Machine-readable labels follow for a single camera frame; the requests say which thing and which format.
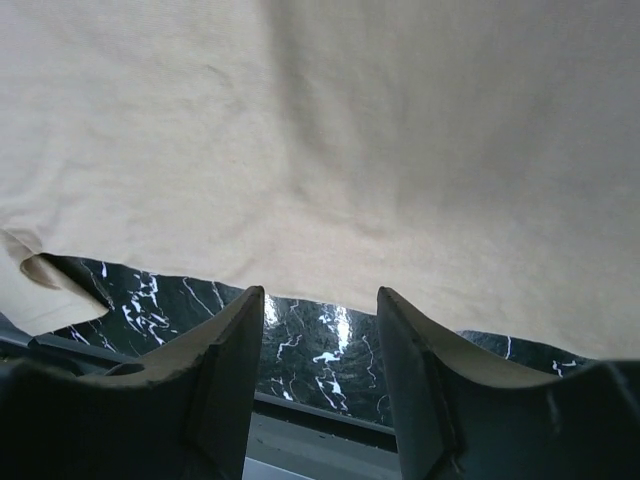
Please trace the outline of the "beige t shirt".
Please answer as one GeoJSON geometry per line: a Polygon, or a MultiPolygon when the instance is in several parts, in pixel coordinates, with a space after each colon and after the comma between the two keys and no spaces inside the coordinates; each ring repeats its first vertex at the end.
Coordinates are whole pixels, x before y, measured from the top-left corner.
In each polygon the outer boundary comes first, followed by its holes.
{"type": "Polygon", "coordinates": [[[5,1],[1,308],[84,257],[639,354],[635,1],[5,1]]]}

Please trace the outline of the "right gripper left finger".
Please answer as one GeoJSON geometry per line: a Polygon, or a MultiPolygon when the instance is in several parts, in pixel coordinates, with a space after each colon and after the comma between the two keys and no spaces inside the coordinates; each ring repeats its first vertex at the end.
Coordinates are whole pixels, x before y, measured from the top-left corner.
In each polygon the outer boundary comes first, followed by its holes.
{"type": "Polygon", "coordinates": [[[1,368],[5,479],[239,479],[264,291],[105,374],[20,359],[1,368]]]}

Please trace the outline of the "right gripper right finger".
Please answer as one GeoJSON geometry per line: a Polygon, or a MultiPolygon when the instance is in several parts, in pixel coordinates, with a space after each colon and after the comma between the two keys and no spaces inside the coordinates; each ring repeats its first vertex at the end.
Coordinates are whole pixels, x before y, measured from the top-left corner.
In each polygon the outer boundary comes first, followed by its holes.
{"type": "Polygon", "coordinates": [[[639,365],[546,374],[486,351],[396,291],[377,325],[406,479],[635,479],[639,365]]]}

